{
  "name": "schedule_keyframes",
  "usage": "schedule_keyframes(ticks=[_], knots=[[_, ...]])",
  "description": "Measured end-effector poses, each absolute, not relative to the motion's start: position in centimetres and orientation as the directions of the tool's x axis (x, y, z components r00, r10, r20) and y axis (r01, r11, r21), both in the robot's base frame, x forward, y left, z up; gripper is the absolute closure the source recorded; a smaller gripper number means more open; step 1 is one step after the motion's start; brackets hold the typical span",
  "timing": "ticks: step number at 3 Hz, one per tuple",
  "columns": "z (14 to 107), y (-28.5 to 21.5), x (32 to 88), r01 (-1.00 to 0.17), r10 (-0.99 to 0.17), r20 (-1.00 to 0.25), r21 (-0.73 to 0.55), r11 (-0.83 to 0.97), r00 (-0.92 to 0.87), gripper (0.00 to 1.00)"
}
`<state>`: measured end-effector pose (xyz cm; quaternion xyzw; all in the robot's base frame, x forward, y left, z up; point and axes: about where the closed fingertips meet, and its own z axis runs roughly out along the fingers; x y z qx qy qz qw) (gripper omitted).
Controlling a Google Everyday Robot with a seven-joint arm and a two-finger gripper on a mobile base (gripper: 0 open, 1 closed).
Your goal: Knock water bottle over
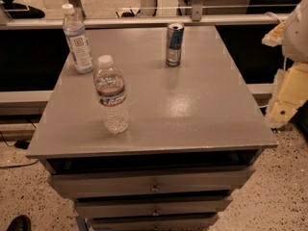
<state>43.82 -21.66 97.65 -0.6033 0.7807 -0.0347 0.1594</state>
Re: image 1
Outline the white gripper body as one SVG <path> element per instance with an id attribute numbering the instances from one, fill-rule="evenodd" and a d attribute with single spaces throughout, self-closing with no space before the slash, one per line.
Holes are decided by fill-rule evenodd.
<path id="1" fill-rule="evenodd" d="M 308 0 L 301 0 L 286 20 L 283 55 L 294 62 L 308 62 Z"/>

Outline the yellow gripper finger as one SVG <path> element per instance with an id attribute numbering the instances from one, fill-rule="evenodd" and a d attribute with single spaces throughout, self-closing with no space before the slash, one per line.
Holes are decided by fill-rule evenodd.
<path id="1" fill-rule="evenodd" d="M 267 34 L 262 38 L 262 43 L 266 46 L 275 47 L 277 45 L 282 44 L 283 33 L 286 22 L 283 21 L 275 26 L 272 30 L 270 30 Z"/>
<path id="2" fill-rule="evenodd" d="M 281 128 L 307 100 L 308 64 L 295 63 L 288 70 L 278 69 L 266 108 L 265 123 L 269 128 Z"/>

